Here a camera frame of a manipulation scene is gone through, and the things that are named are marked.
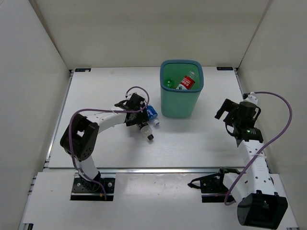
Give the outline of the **blue label clear bottle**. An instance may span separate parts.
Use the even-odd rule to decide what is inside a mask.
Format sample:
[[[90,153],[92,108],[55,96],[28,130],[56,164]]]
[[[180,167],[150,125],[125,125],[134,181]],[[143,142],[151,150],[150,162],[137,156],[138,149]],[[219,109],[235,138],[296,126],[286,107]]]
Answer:
[[[148,115],[149,121],[154,126],[158,126],[160,124],[158,120],[158,113],[156,112],[156,110],[153,108],[152,105],[147,106],[147,115]]]

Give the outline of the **small pepsi bottle black cap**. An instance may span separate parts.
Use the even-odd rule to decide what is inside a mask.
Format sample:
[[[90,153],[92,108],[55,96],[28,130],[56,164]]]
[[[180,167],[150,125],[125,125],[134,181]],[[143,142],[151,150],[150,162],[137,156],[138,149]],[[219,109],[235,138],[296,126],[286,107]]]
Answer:
[[[152,141],[154,139],[152,129],[147,123],[138,124],[137,127],[147,140]]]

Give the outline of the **green plastic soda bottle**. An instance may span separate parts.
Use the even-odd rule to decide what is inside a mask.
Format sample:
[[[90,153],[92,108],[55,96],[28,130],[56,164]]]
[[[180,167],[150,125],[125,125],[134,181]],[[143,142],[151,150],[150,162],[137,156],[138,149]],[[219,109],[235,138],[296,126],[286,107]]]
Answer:
[[[173,89],[174,88],[174,81],[171,79],[166,79],[164,84],[167,88]]]

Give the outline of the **red label water bottle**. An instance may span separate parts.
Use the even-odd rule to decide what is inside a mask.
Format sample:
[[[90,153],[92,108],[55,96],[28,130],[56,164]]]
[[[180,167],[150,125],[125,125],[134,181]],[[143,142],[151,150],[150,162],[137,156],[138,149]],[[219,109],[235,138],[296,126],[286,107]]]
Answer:
[[[176,87],[177,90],[190,90],[195,84],[196,74],[193,71],[190,71],[185,77],[181,80],[180,84]]]

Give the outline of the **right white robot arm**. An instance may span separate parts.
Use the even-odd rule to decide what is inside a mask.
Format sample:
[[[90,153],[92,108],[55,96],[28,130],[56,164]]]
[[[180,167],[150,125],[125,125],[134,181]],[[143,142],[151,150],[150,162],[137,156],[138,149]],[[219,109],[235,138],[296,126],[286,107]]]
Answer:
[[[270,176],[261,131],[254,125],[261,113],[257,98],[235,103],[225,99],[215,118],[227,113],[223,122],[234,130],[228,134],[235,138],[245,168],[220,168],[219,172],[195,178],[188,186],[200,189],[203,199],[224,198],[227,203],[237,202],[237,218],[242,226],[275,230],[283,219],[288,203],[278,194]]]

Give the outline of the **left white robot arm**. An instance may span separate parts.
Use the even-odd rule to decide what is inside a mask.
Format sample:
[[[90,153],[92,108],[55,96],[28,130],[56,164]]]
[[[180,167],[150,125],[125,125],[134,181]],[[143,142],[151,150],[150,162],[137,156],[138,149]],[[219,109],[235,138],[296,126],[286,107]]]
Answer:
[[[98,134],[121,124],[136,125],[143,130],[149,120],[147,105],[143,96],[132,93],[109,110],[82,109],[72,116],[60,146],[71,156],[74,168],[90,192],[102,187],[100,172],[92,158]]]

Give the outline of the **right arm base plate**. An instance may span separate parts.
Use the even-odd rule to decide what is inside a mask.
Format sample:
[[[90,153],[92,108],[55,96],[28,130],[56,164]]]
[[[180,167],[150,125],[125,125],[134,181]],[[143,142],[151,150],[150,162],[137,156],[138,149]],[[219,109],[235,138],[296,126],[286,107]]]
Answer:
[[[224,203],[228,189],[219,176],[201,179],[200,185],[202,203]]]

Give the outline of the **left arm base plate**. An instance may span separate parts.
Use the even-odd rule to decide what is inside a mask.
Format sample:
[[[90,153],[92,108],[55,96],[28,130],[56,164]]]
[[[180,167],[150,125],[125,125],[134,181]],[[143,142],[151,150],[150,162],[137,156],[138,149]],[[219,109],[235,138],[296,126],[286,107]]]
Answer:
[[[100,183],[104,186],[106,196],[100,196],[102,192],[101,187],[89,182],[87,183],[83,178],[75,177],[71,189],[70,200],[73,201],[113,201],[115,190],[115,178],[101,178]]]

